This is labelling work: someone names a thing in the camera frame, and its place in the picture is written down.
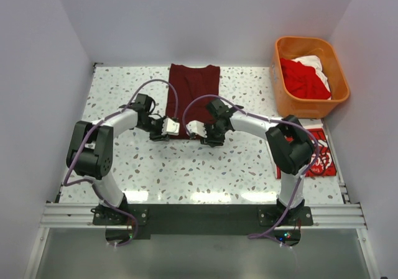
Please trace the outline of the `dark maroon t shirt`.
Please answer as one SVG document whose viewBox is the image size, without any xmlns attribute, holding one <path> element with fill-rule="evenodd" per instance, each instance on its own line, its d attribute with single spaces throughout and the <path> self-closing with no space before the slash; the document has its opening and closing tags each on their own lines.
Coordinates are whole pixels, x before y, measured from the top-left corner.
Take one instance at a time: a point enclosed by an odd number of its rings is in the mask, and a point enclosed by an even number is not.
<svg viewBox="0 0 398 279">
<path fill-rule="evenodd" d="M 177 119 L 180 123 L 179 135 L 172 135 L 171 139 L 188 139 L 188 135 L 182 125 L 182 116 L 186 107 L 196 98 L 219 93 L 220 67 L 208 65 L 203 68 L 190 68 L 184 65 L 171 64 L 169 70 L 169 83 L 175 88 L 178 96 Z M 204 123 L 211 123 L 212 116 L 205 108 L 211 98 L 203 98 L 188 110 L 186 114 L 187 124 L 197 120 Z M 176 100 L 174 91 L 169 89 L 165 114 L 174 117 Z"/>
</svg>

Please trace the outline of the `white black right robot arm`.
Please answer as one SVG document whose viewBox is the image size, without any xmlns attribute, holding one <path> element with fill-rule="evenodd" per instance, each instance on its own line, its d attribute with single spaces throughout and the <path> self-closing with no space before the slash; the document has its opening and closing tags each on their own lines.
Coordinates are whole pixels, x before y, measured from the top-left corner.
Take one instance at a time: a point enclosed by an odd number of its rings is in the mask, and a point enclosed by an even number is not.
<svg viewBox="0 0 398 279">
<path fill-rule="evenodd" d="M 318 152 L 309 131 L 295 116 L 273 120 L 244 112 L 241 106 L 228 107 L 219 99 L 210 102 L 206 109 L 213 122 L 189 123 L 202 144 L 222 146 L 228 131 L 244 132 L 267 142 L 270 157 L 280 170 L 281 187 L 275 204 L 258 209 L 259 223 L 267 227 L 294 224 L 305 209 L 303 177 Z"/>
</svg>

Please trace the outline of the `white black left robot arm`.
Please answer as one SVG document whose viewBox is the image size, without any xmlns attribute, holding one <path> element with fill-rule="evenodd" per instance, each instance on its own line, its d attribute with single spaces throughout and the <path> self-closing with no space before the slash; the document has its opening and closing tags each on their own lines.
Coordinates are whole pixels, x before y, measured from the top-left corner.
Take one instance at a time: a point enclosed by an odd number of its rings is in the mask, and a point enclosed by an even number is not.
<svg viewBox="0 0 398 279">
<path fill-rule="evenodd" d="M 149 134 L 152 141 L 165 141 L 167 117 L 154 114 L 155 101 L 138 94 L 136 100 L 98 121 L 78 121 L 67 153 L 68 167 L 63 185 L 89 183 L 99 205 L 91 210 L 95 225 L 137 224 L 129 211 L 126 195 L 112 174 L 114 139 L 135 128 Z"/>
</svg>

